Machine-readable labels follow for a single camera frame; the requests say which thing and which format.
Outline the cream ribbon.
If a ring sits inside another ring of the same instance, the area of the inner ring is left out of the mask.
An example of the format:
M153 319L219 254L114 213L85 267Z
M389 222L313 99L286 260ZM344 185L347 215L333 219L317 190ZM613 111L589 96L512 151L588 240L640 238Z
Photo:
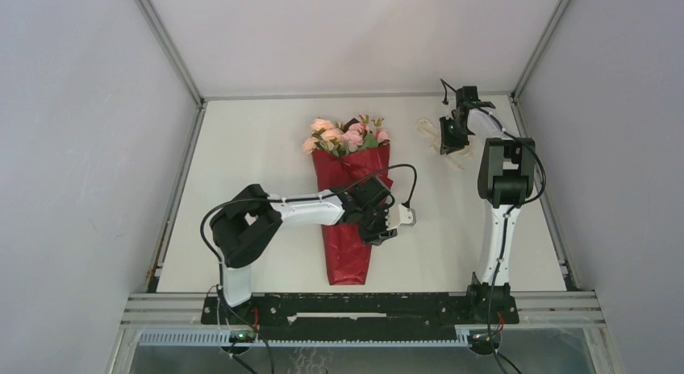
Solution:
M466 165L470 163L473 156L473 145L467 145L464 149L452 152L449 154L441 154L441 137L440 132L435 128L432 122L426 118L420 119L415 124L415 129L426 139L431 141L431 150L441 156L444 162L450 165L452 168L464 172L466 170Z

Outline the red wrapping paper sheet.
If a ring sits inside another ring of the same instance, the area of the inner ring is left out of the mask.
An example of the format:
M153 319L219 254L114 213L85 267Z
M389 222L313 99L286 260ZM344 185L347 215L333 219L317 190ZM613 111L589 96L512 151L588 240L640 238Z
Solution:
M390 146L383 145L342 156L316 150L312 160L320 191L339 191L355 181L390 165ZM330 285L364 285L371 260L371 246L360 237L359 226L363 213L358 205L341 194L343 206L350 212L336 225L322 226L327 279Z

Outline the pink flower stem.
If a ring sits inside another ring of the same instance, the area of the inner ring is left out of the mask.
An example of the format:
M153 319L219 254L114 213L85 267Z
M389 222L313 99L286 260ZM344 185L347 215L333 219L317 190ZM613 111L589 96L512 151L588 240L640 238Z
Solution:
M334 122L316 118L311 124L311 136L322 140L322 148L326 152L333 152L344 145L343 131Z
M371 120L373 125L373 136L377 140L379 146L387 145L390 143L390 134L386 128L384 128L383 123L384 118L375 118Z
M369 117L360 114L349 120L343 128L343 141L348 152L356 152L365 142L369 133Z
M307 154L312 154L314 151L322 148L322 140L316 136L311 136L306 139L302 145L302 149Z

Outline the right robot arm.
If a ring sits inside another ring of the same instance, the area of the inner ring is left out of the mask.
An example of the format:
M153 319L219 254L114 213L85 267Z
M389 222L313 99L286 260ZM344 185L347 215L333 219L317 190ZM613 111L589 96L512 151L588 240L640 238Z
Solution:
M452 105L440 117L438 152L463 152L470 140L483 142L477 192L485 203L485 234L480 266L467 289L466 311L475 322L488 322L498 310L511 307L508 264L514 225L521 208L532 198L537 163L535 144L514 136L484 102L473 85L459 89L443 81L443 104Z

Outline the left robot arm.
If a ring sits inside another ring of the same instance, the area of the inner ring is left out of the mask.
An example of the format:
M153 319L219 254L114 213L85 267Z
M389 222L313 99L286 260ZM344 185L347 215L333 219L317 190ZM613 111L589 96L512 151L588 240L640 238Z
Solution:
M349 186L293 197L249 185L207 212L199 233L219 262L221 313L241 323L252 312L251 266L280 229L351 225L363 244L378 246L415 222L409 202L397 203L379 177L366 176Z

